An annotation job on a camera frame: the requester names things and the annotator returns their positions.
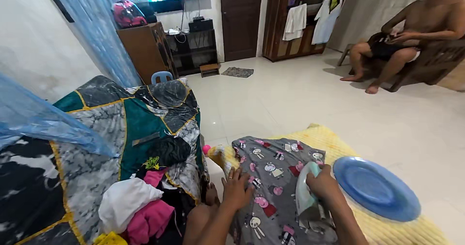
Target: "small wooden stool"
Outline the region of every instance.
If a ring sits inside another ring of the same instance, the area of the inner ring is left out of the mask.
[[[216,72],[219,75],[219,64],[214,63],[214,64],[202,65],[200,66],[200,70],[201,70],[202,78],[204,77],[204,74],[209,73],[209,72]]]

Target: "electric iron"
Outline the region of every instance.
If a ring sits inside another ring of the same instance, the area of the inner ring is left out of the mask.
[[[311,194],[307,183],[305,183],[307,174],[310,171],[317,177],[321,169],[315,162],[307,163],[302,171],[300,171],[295,189],[295,204],[297,206],[299,221],[300,224],[303,224],[307,229],[310,228],[308,221],[316,221],[325,218],[325,211],[318,203],[318,198],[314,194]]]

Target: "yellow cloth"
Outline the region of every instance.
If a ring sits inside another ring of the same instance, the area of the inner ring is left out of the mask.
[[[229,175],[231,168],[239,167],[236,151],[231,146],[220,145],[212,147],[208,150],[207,155],[224,171],[225,175]]]
[[[93,241],[94,245],[127,245],[127,242],[113,231],[108,235],[101,234]]]
[[[343,156],[358,156],[357,153],[343,142],[329,128],[310,124],[306,130],[272,137],[272,139],[288,138],[299,140],[306,145],[326,151],[325,160],[332,165],[336,159]],[[237,160],[234,156],[223,160]],[[448,245],[442,231],[425,216],[420,215],[410,222],[397,222],[374,214],[347,197],[366,239],[373,245]]]
[[[338,5],[338,0],[331,0],[331,5],[329,5],[329,10],[332,11]]]

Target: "speaker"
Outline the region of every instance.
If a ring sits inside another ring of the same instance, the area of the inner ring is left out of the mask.
[[[190,32],[211,30],[211,29],[213,29],[213,20],[212,19],[205,19],[205,20],[202,20],[202,21],[189,22],[189,31]]]

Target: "man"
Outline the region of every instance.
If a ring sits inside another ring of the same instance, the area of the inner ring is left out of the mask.
[[[339,184],[331,176],[330,165],[320,165],[321,172],[315,177],[307,174],[306,183],[311,192],[319,197],[331,212],[340,245],[368,245],[355,220],[351,208],[342,194]],[[183,245],[224,245],[234,214],[249,204],[253,186],[244,186],[249,175],[242,169],[231,169],[228,178],[221,179],[224,186],[223,202],[218,200],[215,186],[210,183],[206,205],[195,207],[187,216]]]
[[[404,31],[393,29],[405,20]],[[341,81],[359,81],[363,77],[362,56],[389,60],[379,78],[366,89],[376,94],[381,83],[396,75],[404,65],[420,54],[418,45],[428,40],[457,40],[465,34],[465,0],[417,0],[388,21],[381,31],[389,34],[388,41],[370,47],[366,42],[357,43],[350,51],[355,75]]]

